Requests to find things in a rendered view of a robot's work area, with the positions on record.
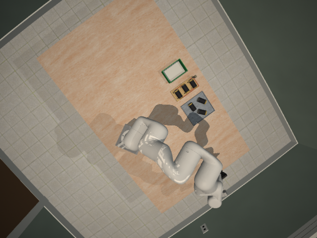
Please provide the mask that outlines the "green open-top box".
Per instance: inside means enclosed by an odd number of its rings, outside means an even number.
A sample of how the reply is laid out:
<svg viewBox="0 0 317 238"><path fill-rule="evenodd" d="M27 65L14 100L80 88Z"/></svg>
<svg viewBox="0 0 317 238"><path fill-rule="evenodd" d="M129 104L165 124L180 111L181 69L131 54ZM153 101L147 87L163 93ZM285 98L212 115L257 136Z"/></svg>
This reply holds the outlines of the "green open-top box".
<svg viewBox="0 0 317 238"><path fill-rule="evenodd" d="M183 62L181 61L181 59L178 59L173 64L168 66L166 69L164 69L162 71L162 74L164 75L168 83L171 83L172 81L177 79L177 77L181 76L187 71L188 70L183 64Z"/></svg>

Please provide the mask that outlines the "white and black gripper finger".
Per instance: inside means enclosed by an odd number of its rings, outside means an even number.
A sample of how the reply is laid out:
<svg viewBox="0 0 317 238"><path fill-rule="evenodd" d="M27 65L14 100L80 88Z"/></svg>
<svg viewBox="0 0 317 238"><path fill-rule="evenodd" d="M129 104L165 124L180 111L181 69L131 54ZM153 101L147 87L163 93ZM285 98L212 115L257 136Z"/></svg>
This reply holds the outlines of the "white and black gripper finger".
<svg viewBox="0 0 317 238"><path fill-rule="evenodd" d="M225 177L227 177L227 174L226 174L225 172L222 172L222 171L221 171L220 174L221 174L221 179L222 179L222 180L223 180Z"/></svg>

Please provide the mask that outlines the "tan battery holder board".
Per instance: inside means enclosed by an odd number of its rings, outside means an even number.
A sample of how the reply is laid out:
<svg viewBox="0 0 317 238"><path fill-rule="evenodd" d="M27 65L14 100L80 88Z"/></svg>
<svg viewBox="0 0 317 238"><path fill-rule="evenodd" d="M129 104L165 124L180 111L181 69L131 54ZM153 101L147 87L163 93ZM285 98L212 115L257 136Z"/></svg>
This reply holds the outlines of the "tan battery holder board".
<svg viewBox="0 0 317 238"><path fill-rule="evenodd" d="M181 83L179 86L177 86L176 88L174 88L172 91L171 91L171 94L173 95L173 97L176 99L176 101L178 102L179 100L181 100L183 97L185 97L186 95L188 95L190 92L192 92L194 89L196 89L197 87L199 87L198 83L196 82L195 78L197 76L195 75L194 77L191 76L190 78L188 78L186 81L184 81L183 83ZM197 85L197 87L193 88L191 86L191 84L189 83L189 81L193 79ZM188 92L187 94L185 93L185 91L182 89L181 86L183 86L184 84L187 85L187 87L189 88L190 92ZM174 93L176 90L179 90L180 93L182 94L183 97L181 97L180 99L178 99L178 97L176 96L176 94Z"/></svg>

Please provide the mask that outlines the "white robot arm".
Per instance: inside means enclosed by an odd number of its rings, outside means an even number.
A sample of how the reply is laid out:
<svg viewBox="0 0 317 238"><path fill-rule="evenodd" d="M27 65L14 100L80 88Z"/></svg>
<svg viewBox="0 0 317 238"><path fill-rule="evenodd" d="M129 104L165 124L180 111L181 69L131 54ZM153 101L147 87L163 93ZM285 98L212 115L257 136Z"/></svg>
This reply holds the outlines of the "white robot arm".
<svg viewBox="0 0 317 238"><path fill-rule="evenodd" d="M181 148L175 161L170 147L164 143L168 129L160 122L138 117L132 127L125 131L118 147L140 151L155 161L164 174L177 184L188 181L200 158L203 159L195 178L194 191L198 196L208 196L208 205L219 208L222 197L227 196L223 184L217 180L222 171L221 161L194 141L187 141Z"/></svg>

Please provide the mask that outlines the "black battery with gold end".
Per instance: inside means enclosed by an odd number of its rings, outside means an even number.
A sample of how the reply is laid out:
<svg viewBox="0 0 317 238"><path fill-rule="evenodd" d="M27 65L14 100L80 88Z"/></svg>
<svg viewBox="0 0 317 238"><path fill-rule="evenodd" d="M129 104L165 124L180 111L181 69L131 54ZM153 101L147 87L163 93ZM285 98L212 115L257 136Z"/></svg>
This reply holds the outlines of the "black battery with gold end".
<svg viewBox="0 0 317 238"><path fill-rule="evenodd" d="M196 107L193 105L193 103L189 103L188 106L190 107L190 109L194 112L196 110Z"/></svg>
<svg viewBox="0 0 317 238"><path fill-rule="evenodd" d="M179 90L176 90L174 93L176 94L176 96L178 97L178 99L180 99L181 97L183 97L183 96L181 95L181 93L179 92Z"/></svg>
<svg viewBox="0 0 317 238"><path fill-rule="evenodd" d="M194 81L193 79L191 79L191 80L189 81L189 83L191 84L191 86L192 86L193 88L197 87L197 85L196 85L196 83L195 83L195 81Z"/></svg>
<svg viewBox="0 0 317 238"><path fill-rule="evenodd" d="M185 91L185 93L187 94L188 92L190 92L190 90L188 89L188 87L186 86L186 84L184 84L183 86L181 86L182 89Z"/></svg>
<svg viewBox="0 0 317 238"><path fill-rule="evenodd" d="M197 102L200 102L200 103L202 103L202 104L206 104L207 101L206 101L205 99L202 99L202 98L199 97L199 98L197 99Z"/></svg>
<svg viewBox="0 0 317 238"><path fill-rule="evenodd" d="M202 115L206 115L207 111L198 109L197 113L202 114Z"/></svg>

